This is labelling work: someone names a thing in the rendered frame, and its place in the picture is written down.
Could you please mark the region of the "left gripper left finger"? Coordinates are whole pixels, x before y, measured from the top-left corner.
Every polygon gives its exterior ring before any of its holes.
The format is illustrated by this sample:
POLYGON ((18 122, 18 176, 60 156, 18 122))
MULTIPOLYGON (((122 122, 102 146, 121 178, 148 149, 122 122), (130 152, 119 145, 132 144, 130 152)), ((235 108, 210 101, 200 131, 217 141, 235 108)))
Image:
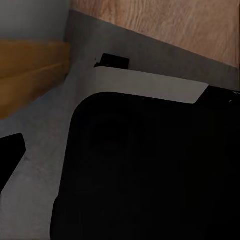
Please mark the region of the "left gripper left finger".
POLYGON ((22 133, 0 138, 0 193, 26 152, 22 133))

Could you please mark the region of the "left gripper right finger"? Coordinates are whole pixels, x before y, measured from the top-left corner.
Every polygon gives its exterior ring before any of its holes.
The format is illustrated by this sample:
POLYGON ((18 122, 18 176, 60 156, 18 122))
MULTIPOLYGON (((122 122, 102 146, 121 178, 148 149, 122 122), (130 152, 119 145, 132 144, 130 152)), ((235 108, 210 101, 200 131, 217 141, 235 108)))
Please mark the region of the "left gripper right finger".
POLYGON ((240 135, 229 133, 224 146, 224 151, 240 173, 240 135))

